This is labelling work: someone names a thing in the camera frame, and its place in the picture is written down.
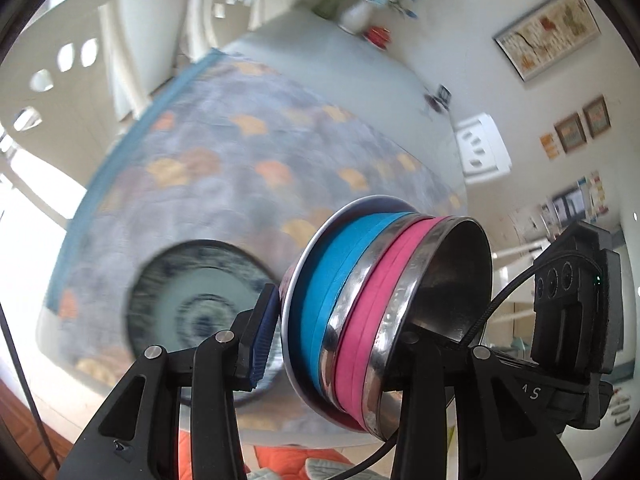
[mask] orange cushion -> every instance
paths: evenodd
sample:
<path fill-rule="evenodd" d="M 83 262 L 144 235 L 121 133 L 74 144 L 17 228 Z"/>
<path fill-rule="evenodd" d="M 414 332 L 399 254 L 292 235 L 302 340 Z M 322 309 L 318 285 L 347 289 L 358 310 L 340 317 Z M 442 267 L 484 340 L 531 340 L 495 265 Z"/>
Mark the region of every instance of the orange cushion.
<path fill-rule="evenodd" d="M 244 465 L 244 471 L 250 470 Z M 192 480 L 191 475 L 191 433 L 180 430 L 178 433 L 178 480 Z"/>
<path fill-rule="evenodd" d="M 305 472 L 307 458 L 319 458 L 351 465 L 351 462 L 335 449 L 255 446 L 255 456 L 260 468 L 268 467 L 280 475 L 282 480 L 309 480 Z"/>

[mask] chair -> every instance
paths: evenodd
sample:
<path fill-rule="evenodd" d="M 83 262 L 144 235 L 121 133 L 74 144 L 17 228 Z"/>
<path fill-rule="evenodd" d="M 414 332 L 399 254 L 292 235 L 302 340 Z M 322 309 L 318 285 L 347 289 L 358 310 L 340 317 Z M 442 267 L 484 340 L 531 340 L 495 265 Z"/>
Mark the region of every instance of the chair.
<path fill-rule="evenodd" d="M 85 187 L 119 130 L 109 62 L 136 117 L 150 102 L 116 5 L 65 0 L 25 28 L 0 64 L 2 126 L 19 146 Z"/>
<path fill-rule="evenodd" d="M 0 153 L 0 173 L 2 173 L 12 186 L 20 191 L 27 200 L 33 203 L 34 206 L 40 209 L 40 211 L 51 218 L 60 227 L 66 229 L 66 218 L 41 199 L 41 197 L 39 197 L 37 193 L 34 192 L 34 190 L 31 189 L 31 187 L 21 179 L 17 173 L 15 173 L 4 153 Z"/>
<path fill-rule="evenodd" d="M 186 18 L 188 56 L 202 59 L 264 21 L 264 0 L 189 0 Z"/>
<path fill-rule="evenodd" d="M 491 116 L 471 117 L 458 124 L 455 130 L 468 186 L 511 173 L 511 157 Z"/>

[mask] metal bowl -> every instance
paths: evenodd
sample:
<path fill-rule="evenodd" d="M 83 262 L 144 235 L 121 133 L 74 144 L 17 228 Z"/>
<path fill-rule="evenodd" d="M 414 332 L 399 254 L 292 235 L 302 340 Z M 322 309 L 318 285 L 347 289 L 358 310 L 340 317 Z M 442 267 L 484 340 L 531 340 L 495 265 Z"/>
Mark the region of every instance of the metal bowl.
<path fill-rule="evenodd" d="M 412 213 L 397 219 L 382 231 L 353 267 L 344 283 L 338 300 L 335 302 L 334 309 L 324 330 L 318 370 L 322 393 L 337 408 L 340 407 L 340 404 L 334 391 L 335 355 L 340 346 L 342 330 L 349 319 L 351 309 L 360 297 L 371 270 L 385 254 L 389 246 L 405 230 L 426 218 L 431 217 Z"/>
<path fill-rule="evenodd" d="M 300 273 L 302 272 L 305 262 L 312 253 L 314 247 L 323 236 L 331 234 L 345 222 L 352 221 L 362 216 L 373 213 L 399 213 L 404 211 L 415 212 L 416 209 L 399 198 L 386 195 L 372 195 L 359 198 L 334 213 L 334 215 L 332 215 L 331 218 L 329 218 L 322 227 L 316 231 L 316 234 L 306 245 L 302 256 L 300 256 L 300 259 L 290 275 L 289 284 L 282 302 L 282 355 L 284 358 L 284 367 L 287 371 L 287 375 L 293 389 L 309 407 L 328 421 L 331 421 L 343 428 L 347 428 L 348 430 L 358 431 L 361 433 L 363 433 L 364 430 L 360 427 L 357 421 L 354 420 L 351 415 L 339 410 L 332 403 L 324 399 L 314 387 L 311 379 L 306 377 L 306 374 L 302 373 L 304 367 L 300 360 L 300 355 L 296 355 L 295 352 L 290 352 L 289 349 L 289 311 L 291 309 L 291 303 Z"/>
<path fill-rule="evenodd" d="M 369 433 L 387 440 L 399 425 L 402 393 L 384 392 L 383 381 L 402 330 L 415 325 L 460 341 L 485 310 L 491 290 L 492 259 L 484 230 L 471 218 L 441 220 L 404 268 L 380 322 L 362 393 Z M 446 302 L 438 304 L 443 298 Z"/>

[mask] stacked bowls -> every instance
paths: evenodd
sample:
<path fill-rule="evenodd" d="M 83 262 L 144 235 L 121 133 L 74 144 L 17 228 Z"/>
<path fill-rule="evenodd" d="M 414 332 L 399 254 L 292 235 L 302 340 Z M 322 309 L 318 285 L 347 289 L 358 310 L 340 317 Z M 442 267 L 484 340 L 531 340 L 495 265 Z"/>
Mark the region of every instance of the stacked bowls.
<path fill-rule="evenodd" d="M 398 428 L 401 392 L 385 377 L 402 330 L 460 341 L 487 306 L 489 244 L 470 218 L 433 218 L 369 196 L 334 214 L 281 287 L 285 368 L 328 420 L 381 440 Z"/>

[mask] blue and white plate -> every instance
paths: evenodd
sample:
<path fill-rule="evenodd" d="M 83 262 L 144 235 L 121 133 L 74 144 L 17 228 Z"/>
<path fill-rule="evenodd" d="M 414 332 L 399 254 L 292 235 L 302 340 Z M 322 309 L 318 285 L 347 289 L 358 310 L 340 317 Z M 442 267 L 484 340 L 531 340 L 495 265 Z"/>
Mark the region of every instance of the blue and white plate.
<path fill-rule="evenodd" d="M 192 240 L 166 250 L 142 269 L 130 292 L 126 323 L 133 353 L 154 344 L 168 352 L 198 346 L 253 308 L 265 283 L 275 281 L 264 266 L 224 242 Z M 264 377 L 252 392 L 235 392 L 236 402 L 267 389 L 281 368 L 276 327 Z M 184 388 L 182 400 L 190 398 Z"/>

